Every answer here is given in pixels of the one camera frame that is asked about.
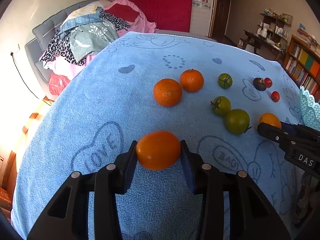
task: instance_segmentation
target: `wooden door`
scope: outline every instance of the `wooden door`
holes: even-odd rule
[[[222,42],[226,32],[229,16],[230,0],[217,0],[216,13],[214,17],[212,38]]]

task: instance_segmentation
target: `electrical outlet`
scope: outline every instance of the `electrical outlet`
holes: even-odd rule
[[[17,52],[19,52],[19,50],[20,50],[20,46],[19,46],[19,44],[17,44],[16,46],[12,47],[10,53],[13,52],[13,54],[16,54]]]

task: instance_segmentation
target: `leopard print fabric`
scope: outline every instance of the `leopard print fabric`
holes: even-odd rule
[[[56,31],[54,37],[51,39],[47,50],[42,55],[42,57],[39,59],[39,61],[44,62],[50,62],[54,61],[57,56],[63,56],[66,58],[66,60],[75,65],[82,66],[86,63],[86,58],[83,58],[79,62],[76,61],[75,57],[73,56],[73,53],[71,51],[71,44],[70,44],[70,34],[68,34],[62,41],[59,37],[59,30]]]
[[[121,18],[114,16],[111,13],[106,13],[106,12],[102,11],[102,12],[100,12],[99,17],[100,17],[100,19],[106,20],[106,21],[110,22],[111,24],[113,24],[116,31],[130,28],[129,23],[127,23],[125,20],[123,20]]]

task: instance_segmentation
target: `black cable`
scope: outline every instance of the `black cable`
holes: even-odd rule
[[[13,52],[11,52],[10,55],[11,55],[11,57],[12,57],[13,63],[14,63],[14,65],[15,65],[15,67],[16,67],[16,69],[17,69],[17,71],[18,71],[18,73],[19,73],[19,76],[21,77],[23,83],[26,85],[26,87],[28,88],[28,90],[29,90],[36,98],[38,98],[38,99],[40,100],[40,98],[37,97],[37,96],[30,90],[30,88],[27,86],[27,84],[26,84],[25,81],[23,80],[23,78],[22,78],[22,76],[21,76],[21,74],[20,74],[20,72],[19,72],[19,70],[18,70],[18,67],[17,67],[17,65],[16,65],[16,62],[15,62],[15,60],[14,60]]]

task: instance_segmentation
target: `red cherry tomato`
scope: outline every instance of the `red cherry tomato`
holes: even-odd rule
[[[264,83],[265,83],[267,88],[271,88],[272,87],[272,80],[270,78],[265,78],[264,79]]]
[[[278,102],[280,100],[280,94],[277,91],[273,91],[271,94],[271,99],[274,102]]]

